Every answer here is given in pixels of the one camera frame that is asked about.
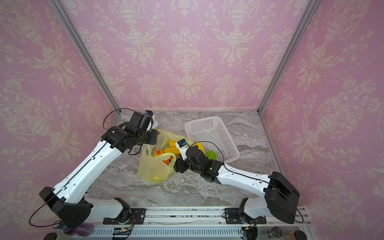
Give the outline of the white plastic basket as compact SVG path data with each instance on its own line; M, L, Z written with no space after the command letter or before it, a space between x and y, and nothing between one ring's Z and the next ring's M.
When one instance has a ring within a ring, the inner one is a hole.
M202 118L185 123L188 140L202 143L205 152L214 151L217 161L226 164L240 157L240 152L223 120L218 116Z

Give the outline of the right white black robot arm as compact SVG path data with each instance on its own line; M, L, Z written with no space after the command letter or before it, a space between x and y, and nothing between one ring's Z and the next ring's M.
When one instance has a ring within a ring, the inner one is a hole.
M239 215L244 222L260 216L273 216L286 224L297 222L300 193L281 173L258 175L235 169L223 162L210 160L197 146L180 147L181 159L176 160L177 173L191 170L209 183L229 185L257 195L244 198Z

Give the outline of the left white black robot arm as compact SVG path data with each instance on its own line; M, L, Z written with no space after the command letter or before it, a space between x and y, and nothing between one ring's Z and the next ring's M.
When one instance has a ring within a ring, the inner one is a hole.
M97 177L121 154L135 146L155 145L154 113L133 112L128 122L110 127L92 152L64 180L53 188L45 187L40 197L69 229L86 221L112 219L126 223L132 216L130 206L120 198L94 200L85 197Z

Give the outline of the green toy fruit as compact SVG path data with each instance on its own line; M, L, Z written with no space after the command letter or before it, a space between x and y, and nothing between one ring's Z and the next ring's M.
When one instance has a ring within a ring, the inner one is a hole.
M217 159L217 154L216 154L216 152L214 152L214 151L207 151L207 152L206 152L206 157L207 157L210 161L213 161L213 160L216 160L216 159Z

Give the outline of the yellow plastic bag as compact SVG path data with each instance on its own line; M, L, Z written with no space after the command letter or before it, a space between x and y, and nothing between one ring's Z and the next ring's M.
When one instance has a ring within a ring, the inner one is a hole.
M175 172L174 164L180 155L176 156L172 153L164 153L159 157L154 157L154 152L155 150L164 151L164 149L169 148L169 140L178 142L182 139L187 138L167 130L159 130L156 145L144 145L140 156L137 176L152 184L159 184L168 180ZM174 160L167 166L163 163L163 160L168 159L169 156L173 156Z

